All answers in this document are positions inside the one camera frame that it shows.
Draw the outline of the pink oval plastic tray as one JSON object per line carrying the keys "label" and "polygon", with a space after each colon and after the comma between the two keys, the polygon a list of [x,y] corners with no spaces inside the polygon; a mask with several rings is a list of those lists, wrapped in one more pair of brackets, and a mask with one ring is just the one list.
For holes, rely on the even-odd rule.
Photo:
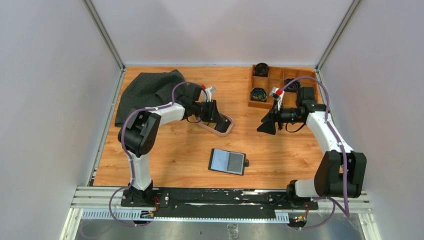
{"label": "pink oval plastic tray", "polygon": [[207,130],[207,131],[209,131],[209,132],[211,132],[211,133],[213,133],[213,134],[215,134],[219,137],[228,136],[233,129],[234,120],[233,120],[232,117],[230,117],[229,115],[226,115],[224,113],[219,113],[219,116],[222,119],[222,122],[220,122],[220,123],[202,121],[201,118],[197,117],[197,116],[195,116],[194,119],[195,119],[195,123],[199,127],[203,128],[203,129],[205,129],[205,130]]}

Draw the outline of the black leather card holder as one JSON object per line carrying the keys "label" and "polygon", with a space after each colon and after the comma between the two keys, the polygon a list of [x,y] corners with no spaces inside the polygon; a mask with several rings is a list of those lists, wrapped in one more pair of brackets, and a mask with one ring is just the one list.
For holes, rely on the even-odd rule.
{"label": "black leather card holder", "polygon": [[212,148],[208,170],[243,176],[250,162],[247,155],[241,152]]}

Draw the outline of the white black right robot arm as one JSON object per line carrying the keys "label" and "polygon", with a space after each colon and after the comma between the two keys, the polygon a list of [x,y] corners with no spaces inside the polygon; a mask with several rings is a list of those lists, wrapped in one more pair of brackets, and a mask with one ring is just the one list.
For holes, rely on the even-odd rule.
{"label": "white black right robot arm", "polygon": [[328,106],[318,103],[314,88],[300,87],[296,92],[296,106],[282,107],[280,88],[271,91],[274,103],[262,118],[257,132],[275,135],[283,125],[301,123],[315,136],[323,157],[313,178],[292,180],[287,185],[286,204],[298,209],[306,198],[358,198],[362,192],[367,158],[350,147],[333,124]]}

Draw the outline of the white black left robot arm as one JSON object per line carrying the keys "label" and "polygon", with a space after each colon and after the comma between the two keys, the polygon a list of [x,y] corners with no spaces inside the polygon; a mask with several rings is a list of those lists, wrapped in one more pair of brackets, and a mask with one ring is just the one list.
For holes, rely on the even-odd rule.
{"label": "white black left robot arm", "polygon": [[118,140],[127,155],[130,181],[127,187],[131,197],[140,206],[153,201],[153,180],[149,170],[149,153],[161,126],[186,120],[191,116],[195,124],[220,136],[227,136],[234,126],[233,119],[218,110],[212,98],[216,89],[183,81],[171,91],[171,102],[164,105],[134,110],[125,120]]}

